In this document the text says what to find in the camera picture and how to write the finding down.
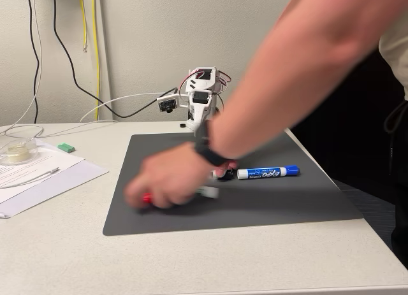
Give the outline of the person's hand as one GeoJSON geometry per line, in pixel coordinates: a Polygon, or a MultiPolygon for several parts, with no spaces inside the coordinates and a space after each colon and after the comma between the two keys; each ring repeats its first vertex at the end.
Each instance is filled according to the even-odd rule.
{"type": "Polygon", "coordinates": [[[212,166],[195,152],[193,143],[183,143],[144,159],[139,173],[125,186],[124,198],[130,206],[143,208],[143,195],[148,192],[158,208],[182,205],[208,181],[211,172],[221,176],[236,167],[235,161],[212,166]]]}

